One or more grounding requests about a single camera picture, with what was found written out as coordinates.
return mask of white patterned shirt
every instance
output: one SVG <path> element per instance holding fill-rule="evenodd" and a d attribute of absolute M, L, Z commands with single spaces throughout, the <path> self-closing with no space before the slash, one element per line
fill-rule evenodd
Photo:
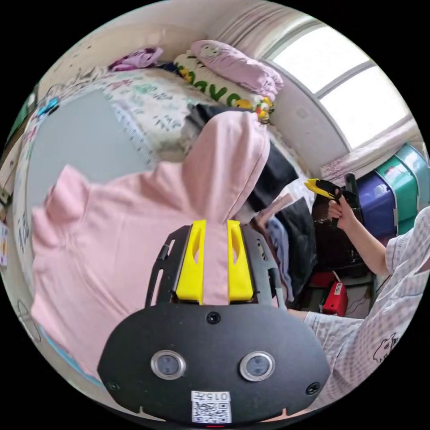
<path fill-rule="evenodd" d="M 322 344 L 331 374 L 310 409 L 333 403 L 360 385 L 384 361 L 411 322 L 429 278 L 422 270 L 430 258 L 430 207 L 408 233 L 387 244 L 392 277 L 366 319 L 309 312 L 305 318 Z"/>

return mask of pink pillow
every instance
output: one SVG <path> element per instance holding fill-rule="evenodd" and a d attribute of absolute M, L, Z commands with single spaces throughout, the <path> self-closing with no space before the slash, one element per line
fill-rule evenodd
<path fill-rule="evenodd" d="M 216 40 L 199 40 L 191 52 L 212 72 L 270 101 L 284 86 L 280 74 L 263 63 L 249 58 L 236 48 Z"/>

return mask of person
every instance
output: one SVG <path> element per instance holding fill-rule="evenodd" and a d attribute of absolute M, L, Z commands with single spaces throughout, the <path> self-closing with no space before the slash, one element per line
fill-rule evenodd
<path fill-rule="evenodd" d="M 338 219 L 338 228 L 368 268 L 387 278 L 364 320 L 288 310 L 315 332 L 331 370 L 310 410 L 350 393 L 387 358 L 408 328 L 430 273 L 430 207 L 418 213 L 413 229 L 391 239 L 387 247 L 357 220 L 344 197 L 339 204 L 330 201 L 328 215 Z"/>

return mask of window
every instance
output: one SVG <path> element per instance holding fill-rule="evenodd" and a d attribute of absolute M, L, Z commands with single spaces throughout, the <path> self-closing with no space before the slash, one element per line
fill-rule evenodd
<path fill-rule="evenodd" d="M 352 148 L 407 116 L 409 110 L 379 67 L 355 75 L 321 99 Z"/>
<path fill-rule="evenodd" d="M 385 73 L 331 27 L 311 29 L 286 44 L 271 60 L 315 95 L 351 149 L 410 115 Z"/>

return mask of yellow bracket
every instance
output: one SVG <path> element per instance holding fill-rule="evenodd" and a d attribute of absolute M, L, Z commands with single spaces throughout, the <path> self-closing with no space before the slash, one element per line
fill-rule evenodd
<path fill-rule="evenodd" d="M 335 196 L 333 195 L 333 194 L 331 194 L 331 193 L 329 193 L 329 192 L 327 192 L 327 191 L 325 191 L 325 190 L 323 190 L 323 189 L 321 189 L 321 188 L 318 188 L 318 186 L 317 186 L 317 181 L 318 181 L 319 179 L 308 179 L 306 182 L 305 182 L 305 187 L 309 190 L 309 191 L 313 191 L 314 193 L 316 193 L 316 194 L 319 194 L 319 195 L 321 195 L 321 196 L 324 196 L 324 197 L 327 197 L 327 198 L 329 198 L 329 199 L 331 199 L 331 200 L 334 200 L 334 198 L 335 198 Z"/>
<path fill-rule="evenodd" d="M 176 295 L 181 301 L 203 304 L 206 221 L 194 221 L 189 233 Z"/>
<path fill-rule="evenodd" d="M 239 221 L 227 221 L 228 301 L 250 301 L 254 295 Z"/>

